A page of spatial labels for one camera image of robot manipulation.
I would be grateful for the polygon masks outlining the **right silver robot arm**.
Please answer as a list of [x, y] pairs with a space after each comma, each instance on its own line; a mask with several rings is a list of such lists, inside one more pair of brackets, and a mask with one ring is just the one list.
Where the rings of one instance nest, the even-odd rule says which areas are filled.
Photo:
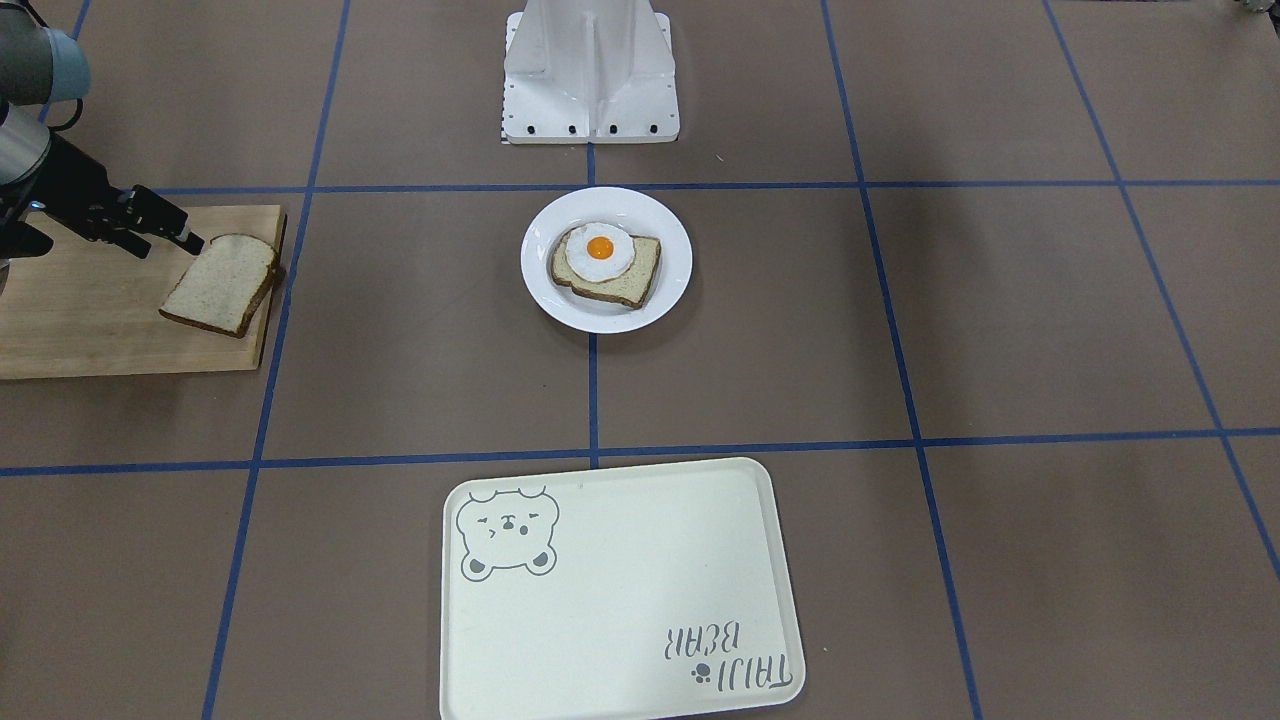
[[106, 168], [27, 108], [81, 105], [91, 86], [87, 58], [74, 38], [47, 26], [27, 1], [1, 9], [1, 260], [41, 258], [52, 238], [28, 223], [41, 211], [82, 240], [114, 245], [145, 259], [148, 237], [197, 256], [205, 241], [189, 215], [152, 190], [114, 186]]

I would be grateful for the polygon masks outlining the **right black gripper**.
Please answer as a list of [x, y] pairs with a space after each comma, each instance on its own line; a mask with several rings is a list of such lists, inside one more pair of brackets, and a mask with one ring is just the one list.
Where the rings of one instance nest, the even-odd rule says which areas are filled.
[[41, 258], [52, 240], [26, 220], [40, 211], [81, 238], [105, 242], [146, 259], [151, 243], [141, 234], [165, 238], [188, 255], [200, 255], [205, 240], [191, 229], [189, 214], [160, 193], [133, 186], [128, 193], [128, 231], [122, 220], [119, 188], [105, 167], [59, 135], [47, 137], [38, 160], [15, 179], [3, 179], [1, 258]]

